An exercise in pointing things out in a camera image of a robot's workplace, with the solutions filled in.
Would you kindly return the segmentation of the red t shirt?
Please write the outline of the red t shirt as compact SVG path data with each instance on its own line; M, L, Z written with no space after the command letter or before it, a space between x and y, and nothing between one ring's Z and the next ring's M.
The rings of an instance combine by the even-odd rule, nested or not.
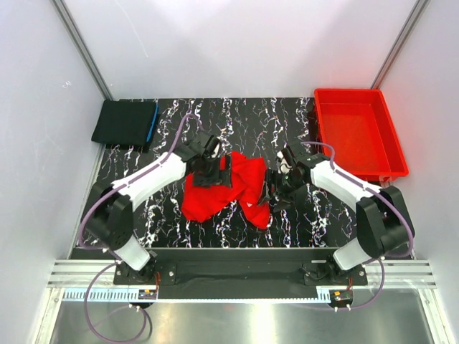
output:
M265 230L270 222L270 207L258 201L267 167L263 158L248 158L231 152L231 186L216 185L209 188L194 185L195 173L186 177L181 211L186 219L200 223L233 201L237 201L247 221Z

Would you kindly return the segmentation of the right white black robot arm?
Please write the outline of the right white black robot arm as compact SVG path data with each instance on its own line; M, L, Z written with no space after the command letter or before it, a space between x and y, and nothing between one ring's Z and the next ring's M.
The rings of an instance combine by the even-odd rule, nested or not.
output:
M277 169L265 172L260 205L276 197L275 210L286 209L295 203L301 188L312 185L338 198L356 215L356 238L334 251L315 272L305 271L306 279L341 284L350 280L357 267L392 257L402 245L410 255L415 230L398 188L363 181L335 164L333 156L309 153L302 145L286 146L277 159Z

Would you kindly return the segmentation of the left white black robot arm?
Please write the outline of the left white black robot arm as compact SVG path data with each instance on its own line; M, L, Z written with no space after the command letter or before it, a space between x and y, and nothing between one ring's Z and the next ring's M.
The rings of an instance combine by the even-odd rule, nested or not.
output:
M81 231L94 236L120 264L119 272L138 284L157 277L156 257L134 235L135 210L166 186L192 176L193 186L208 189L232 185L231 155L221 154L221 142L203 130L185 143L175 141L145 168L110 184L95 183L85 205Z

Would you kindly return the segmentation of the folded black t shirt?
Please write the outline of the folded black t shirt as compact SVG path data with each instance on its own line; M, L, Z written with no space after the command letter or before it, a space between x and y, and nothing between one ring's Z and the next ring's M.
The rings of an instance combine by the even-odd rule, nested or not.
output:
M148 149L151 142L146 143L146 136L156 104L155 101L105 100L91 141L106 145Z

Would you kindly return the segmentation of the red plastic bin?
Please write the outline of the red plastic bin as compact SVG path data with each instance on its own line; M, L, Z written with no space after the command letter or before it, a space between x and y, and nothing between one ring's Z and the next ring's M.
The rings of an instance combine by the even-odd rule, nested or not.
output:
M340 167L371 182L409 174L382 91L318 88L314 98L318 137L335 149Z

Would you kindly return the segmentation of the right small electronics board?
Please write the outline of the right small electronics board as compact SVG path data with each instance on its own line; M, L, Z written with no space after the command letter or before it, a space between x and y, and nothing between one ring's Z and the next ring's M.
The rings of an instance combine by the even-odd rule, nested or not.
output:
M352 290L335 290L331 293L331 299L335 302L352 302L354 293Z

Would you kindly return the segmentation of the small electronics board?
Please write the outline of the small electronics board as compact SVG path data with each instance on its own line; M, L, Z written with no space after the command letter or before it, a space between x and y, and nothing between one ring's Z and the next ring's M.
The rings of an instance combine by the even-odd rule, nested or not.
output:
M157 289L140 289L138 291L139 300L156 300L158 290Z
M354 293L352 290L335 290L331 293L331 299L335 302L352 302Z

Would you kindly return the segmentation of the left small electronics board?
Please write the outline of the left small electronics board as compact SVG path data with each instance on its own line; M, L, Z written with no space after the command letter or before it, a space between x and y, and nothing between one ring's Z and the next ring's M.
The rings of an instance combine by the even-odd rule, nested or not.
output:
M138 291L139 300L156 300L158 290L157 289L140 289Z

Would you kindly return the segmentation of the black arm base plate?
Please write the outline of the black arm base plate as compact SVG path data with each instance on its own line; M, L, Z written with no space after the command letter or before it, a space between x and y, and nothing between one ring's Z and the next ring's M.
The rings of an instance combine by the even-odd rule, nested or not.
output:
M331 290L378 290L400 277L399 262L373 261L341 272L331 249L156 249L139 271L112 268L117 287L158 288L167 302L327 303Z

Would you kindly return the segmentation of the aluminium table edge rail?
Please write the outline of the aluminium table edge rail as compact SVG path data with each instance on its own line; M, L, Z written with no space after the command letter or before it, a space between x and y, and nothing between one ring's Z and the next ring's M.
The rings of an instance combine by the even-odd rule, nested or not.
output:
M292 282L314 287L370 287L384 285L398 289L434 289L435 279L430 265L422 260L386 260L381 264L372 262L360 265L343 274L326 271L323 260L296 262L283 260L274 262L238 261L173 261L166 260L155 264L157 277L147 284L138 284L127 272L119 272L120 265L111 267L108 260L69 259L58 260L52 268L48 287L84 287L97 273L101 273L97 283L102 286L113 285L183 285L187 282L255 282L265 289L270 282Z

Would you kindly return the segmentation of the right aluminium frame post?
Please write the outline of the right aluminium frame post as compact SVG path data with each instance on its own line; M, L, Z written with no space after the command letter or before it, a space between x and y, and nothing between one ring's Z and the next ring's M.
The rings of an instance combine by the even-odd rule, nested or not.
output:
M379 68L379 71L370 86L371 89L381 88L384 80L389 74L391 68L396 62L429 4L430 0L416 0L387 56L385 57L382 66Z

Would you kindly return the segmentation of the aluminium frame post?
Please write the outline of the aluminium frame post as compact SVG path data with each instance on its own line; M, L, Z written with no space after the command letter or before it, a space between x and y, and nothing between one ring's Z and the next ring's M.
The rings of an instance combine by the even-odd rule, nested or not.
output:
M85 43L82 33L78 28L78 25L73 18L69 8L67 7L65 1L63 0L50 0L51 5L55 9L58 17L60 18L64 28L66 29L72 43L74 44L76 50L78 51L80 57L83 60L90 76L92 77L94 83L99 89L101 95L106 100L114 100L113 94L110 91L107 82L104 80L100 69L98 68L90 50Z
M396 62L429 4L430 0L416 0L387 56L385 57L382 66L379 68L379 71L370 86L371 89L381 88L384 80L389 74L391 68Z

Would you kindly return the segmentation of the left aluminium frame post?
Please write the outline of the left aluminium frame post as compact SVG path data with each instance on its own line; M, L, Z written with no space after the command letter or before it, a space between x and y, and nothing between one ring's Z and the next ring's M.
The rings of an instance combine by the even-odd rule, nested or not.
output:
M82 33L78 28L78 25L73 18L69 8L67 7L65 1L63 0L50 0L51 5L55 9L58 17L60 18L64 28L66 29L72 43L74 44L76 50L78 51L80 57L83 60L90 76L92 77L94 83L99 89L101 95L106 100L114 100L113 94L110 91L107 82L104 80L100 69L98 68L90 50L85 43Z

